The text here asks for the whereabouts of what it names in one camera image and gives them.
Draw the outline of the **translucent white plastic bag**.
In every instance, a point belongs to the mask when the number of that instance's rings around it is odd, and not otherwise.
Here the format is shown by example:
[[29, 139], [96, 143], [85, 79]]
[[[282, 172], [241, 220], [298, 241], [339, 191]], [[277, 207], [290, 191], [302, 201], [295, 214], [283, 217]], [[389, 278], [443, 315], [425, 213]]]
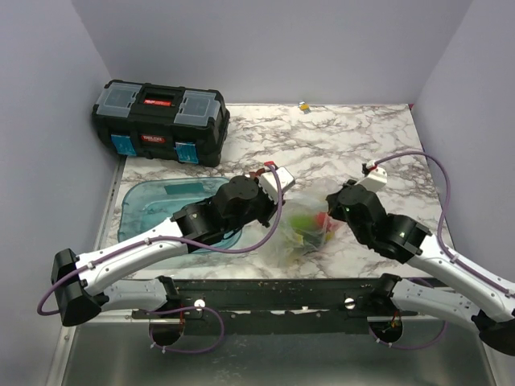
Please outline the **translucent white plastic bag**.
[[332, 179], [317, 179], [309, 187], [286, 193], [278, 228], [262, 248], [265, 263], [285, 268], [299, 262], [309, 253], [316, 253], [335, 237], [320, 231], [315, 223], [319, 212], [328, 213], [326, 196], [341, 185]]

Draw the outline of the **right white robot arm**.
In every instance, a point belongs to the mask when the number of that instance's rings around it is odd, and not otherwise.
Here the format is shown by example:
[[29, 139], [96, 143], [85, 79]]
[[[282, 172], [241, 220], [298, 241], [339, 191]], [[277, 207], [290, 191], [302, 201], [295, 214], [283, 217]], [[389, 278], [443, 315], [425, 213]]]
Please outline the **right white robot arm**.
[[514, 354], [514, 284], [440, 244], [428, 227], [409, 216], [388, 213], [377, 194], [345, 184], [327, 196], [328, 214], [345, 222], [357, 241], [381, 257], [430, 274], [449, 287], [423, 289], [407, 279], [370, 295], [381, 315], [395, 309], [427, 314], [476, 331], [480, 340]]

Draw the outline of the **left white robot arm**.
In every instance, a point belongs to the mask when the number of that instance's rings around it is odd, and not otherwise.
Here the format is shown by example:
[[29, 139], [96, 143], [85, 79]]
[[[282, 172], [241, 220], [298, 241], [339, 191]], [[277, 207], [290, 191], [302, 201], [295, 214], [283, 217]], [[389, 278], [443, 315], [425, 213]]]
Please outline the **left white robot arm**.
[[107, 310], [140, 309], [171, 317], [179, 299], [169, 281], [133, 282], [126, 276], [198, 249], [217, 252], [225, 236], [253, 221], [275, 231], [283, 196], [294, 184], [294, 177], [283, 167], [253, 177], [238, 175], [215, 195], [182, 207], [118, 244], [80, 255], [70, 248], [59, 251], [48, 293], [56, 299], [63, 326], [78, 326]]

